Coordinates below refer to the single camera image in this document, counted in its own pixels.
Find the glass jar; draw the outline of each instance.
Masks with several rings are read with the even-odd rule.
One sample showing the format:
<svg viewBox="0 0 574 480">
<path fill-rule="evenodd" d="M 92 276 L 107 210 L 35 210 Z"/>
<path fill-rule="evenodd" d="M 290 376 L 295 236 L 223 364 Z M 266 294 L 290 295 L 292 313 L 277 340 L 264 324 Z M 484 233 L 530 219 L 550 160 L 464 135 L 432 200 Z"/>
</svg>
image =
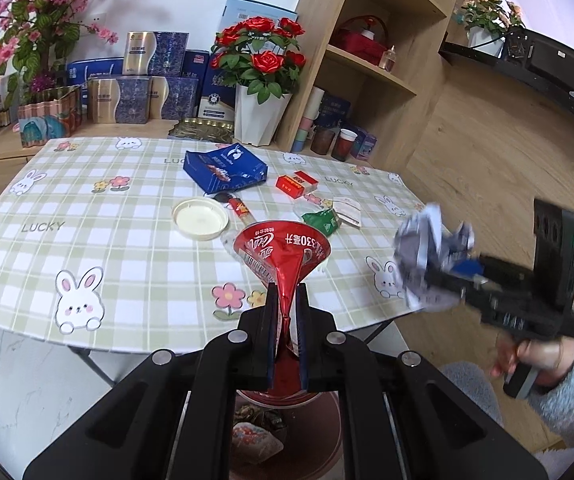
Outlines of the glass jar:
<svg viewBox="0 0 574 480">
<path fill-rule="evenodd" d="M 340 160 L 341 162 L 346 161 L 347 157 L 349 157 L 349 152 L 352 150 L 353 141 L 356 140 L 356 137 L 358 137 L 358 134 L 351 130 L 340 130 L 340 135 L 338 135 L 338 138 L 336 139 L 331 156 L 335 160 Z"/>
</svg>

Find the small bottle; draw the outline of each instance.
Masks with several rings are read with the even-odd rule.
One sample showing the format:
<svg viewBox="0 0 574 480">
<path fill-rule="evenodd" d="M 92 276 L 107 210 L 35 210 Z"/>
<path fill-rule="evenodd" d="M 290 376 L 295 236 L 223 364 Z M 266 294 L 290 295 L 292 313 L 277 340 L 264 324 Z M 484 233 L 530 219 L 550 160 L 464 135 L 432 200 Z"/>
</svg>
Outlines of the small bottle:
<svg viewBox="0 0 574 480">
<path fill-rule="evenodd" d="M 389 50 L 386 50 L 382 53 L 382 57 L 380 58 L 380 63 L 378 63 L 378 67 L 391 73 L 391 71 L 394 69 L 395 64 L 396 64 L 396 50 L 392 45 Z"/>
</svg>

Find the table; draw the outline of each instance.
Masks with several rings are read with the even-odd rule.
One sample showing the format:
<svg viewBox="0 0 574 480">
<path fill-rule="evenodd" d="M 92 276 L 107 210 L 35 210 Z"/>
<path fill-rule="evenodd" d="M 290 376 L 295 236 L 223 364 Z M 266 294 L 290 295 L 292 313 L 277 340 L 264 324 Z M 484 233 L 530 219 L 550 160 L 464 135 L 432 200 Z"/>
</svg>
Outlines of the table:
<svg viewBox="0 0 574 480">
<path fill-rule="evenodd" d="M 70 348 L 141 353 L 195 351 L 234 328 L 264 287 L 220 240 L 188 240 L 171 220 L 179 200 L 202 195 L 182 170 L 184 152 L 212 149 L 190 140 L 50 140 L 0 196 L 0 328 Z M 306 280 L 311 304 L 331 311 L 339 330 L 406 314 L 386 262 L 396 229 L 421 204 L 400 178 L 251 150 L 269 178 L 239 195 L 259 221 L 297 218 L 294 201 L 275 188 L 294 170 L 320 181 L 312 200 L 352 196 L 362 205 L 362 229 L 333 234 L 326 270 Z M 240 301 L 218 308 L 227 283 Z"/>
</svg>

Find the flower vase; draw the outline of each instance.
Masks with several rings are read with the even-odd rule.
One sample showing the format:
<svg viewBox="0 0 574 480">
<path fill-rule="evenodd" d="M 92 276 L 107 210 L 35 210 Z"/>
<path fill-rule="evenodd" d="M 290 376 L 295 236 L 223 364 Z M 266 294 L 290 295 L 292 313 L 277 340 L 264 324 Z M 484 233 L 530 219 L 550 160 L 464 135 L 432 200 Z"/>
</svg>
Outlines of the flower vase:
<svg viewBox="0 0 574 480">
<path fill-rule="evenodd" d="M 236 139 L 252 146 L 268 146 L 290 99 L 291 94 L 284 94 L 280 99 L 271 95 L 259 105 L 257 94 L 247 95 L 247 87 L 237 85 Z"/>
<path fill-rule="evenodd" d="M 469 48 L 479 50 L 480 52 L 484 52 L 485 54 L 489 54 L 490 56 L 500 57 L 504 41 L 502 40 L 502 38 L 498 38 L 493 43 L 487 43 L 491 41 L 493 37 L 489 33 L 489 31 L 486 30 L 485 28 L 471 27 L 471 29 L 467 31 L 467 38 L 469 40 L 468 44 Z"/>
</svg>

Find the white lid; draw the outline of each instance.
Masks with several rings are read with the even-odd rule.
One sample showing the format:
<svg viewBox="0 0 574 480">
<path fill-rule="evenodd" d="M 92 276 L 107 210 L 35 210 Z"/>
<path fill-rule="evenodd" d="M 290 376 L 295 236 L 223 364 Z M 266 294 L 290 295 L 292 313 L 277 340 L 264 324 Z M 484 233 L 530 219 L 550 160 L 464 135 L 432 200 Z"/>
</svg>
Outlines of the white lid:
<svg viewBox="0 0 574 480">
<path fill-rule="evenodd" d="M 351 130 L 340 130 L 340 138 L 344 140 L 356 140 L 358 134 Z"/>
<path fill-rule="evenodd" d="M 225 230 L 229 216 L 211 198 L 186 198 L 172 209 L 172 219 L 178 230 L 192 240 L 212 240 Z"/>
</svg>

